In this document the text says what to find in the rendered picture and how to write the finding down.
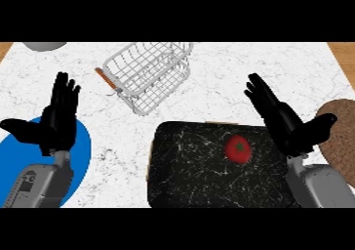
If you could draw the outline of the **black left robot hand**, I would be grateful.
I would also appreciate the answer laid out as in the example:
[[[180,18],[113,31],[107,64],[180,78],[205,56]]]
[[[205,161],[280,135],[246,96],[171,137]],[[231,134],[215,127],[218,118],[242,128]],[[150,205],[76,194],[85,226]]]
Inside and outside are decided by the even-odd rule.
[[[44,109],[41,121],[29,122],[8,118],[0,121],[0,128],[26,144],[39,145],[44,156],[57,151],[69,151],[76,143],[78,107],[82,87],[69,78],[67,72],[59,72],[50,106]]]

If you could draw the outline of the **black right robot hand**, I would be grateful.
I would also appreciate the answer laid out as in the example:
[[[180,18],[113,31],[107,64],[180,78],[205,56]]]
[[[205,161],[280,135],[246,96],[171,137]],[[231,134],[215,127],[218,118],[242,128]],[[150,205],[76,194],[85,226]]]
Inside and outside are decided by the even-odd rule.
[[[261,76],[252,73],[249,79],[245,93],[265,120],[279,150],[293,157],[311,153],[314,146],[330,138],[338,116],[333,113],[326,113],[310,122],[304,122],[292,106],[279,100]]]

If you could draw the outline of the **red tomato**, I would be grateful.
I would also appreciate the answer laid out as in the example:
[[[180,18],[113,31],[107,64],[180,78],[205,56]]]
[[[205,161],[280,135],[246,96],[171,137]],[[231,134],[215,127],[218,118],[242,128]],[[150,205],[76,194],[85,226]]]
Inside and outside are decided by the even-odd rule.
[[[243,136],[236,135],[230,138],[225,146],[225,154],[227,158],[240,164],[246,164],[250,161],[253,152],[250,143]]]

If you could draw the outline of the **black marble tray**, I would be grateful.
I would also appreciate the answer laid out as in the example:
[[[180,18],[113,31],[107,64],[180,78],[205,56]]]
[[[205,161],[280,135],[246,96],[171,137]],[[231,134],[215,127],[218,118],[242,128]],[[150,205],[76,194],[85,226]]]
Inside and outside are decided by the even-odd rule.
[[[252,159],[227,158],[230,138],[243,136]],[[156,129],[149,169],[155,208],[296,208],[286,182],[287,158],[264,126],[166,121]]]

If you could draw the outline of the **blue round plate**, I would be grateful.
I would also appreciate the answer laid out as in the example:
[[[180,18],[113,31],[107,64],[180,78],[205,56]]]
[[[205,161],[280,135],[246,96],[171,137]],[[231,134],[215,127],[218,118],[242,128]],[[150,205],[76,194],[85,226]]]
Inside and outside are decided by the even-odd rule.
[[[75,178],[62,204],[66,204],[67,200],[72,198],[90,169],[91,137],[82,121],[78,121],[76,144],[70,154]],[[7,135],[5,139],[0,141],[0,207],[4,206],[13,185],[25,168],[32,164],[53,163],[54,157],[42,155],[38,145],[23,144],[11,134]]]

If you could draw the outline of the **grey round object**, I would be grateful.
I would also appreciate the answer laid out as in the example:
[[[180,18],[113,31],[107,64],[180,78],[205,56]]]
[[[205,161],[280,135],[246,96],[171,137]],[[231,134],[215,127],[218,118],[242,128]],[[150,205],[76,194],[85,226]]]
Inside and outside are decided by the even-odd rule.
[[[66,42],[26,42],[25,45],[36,52],[48,52],[60,49]]]

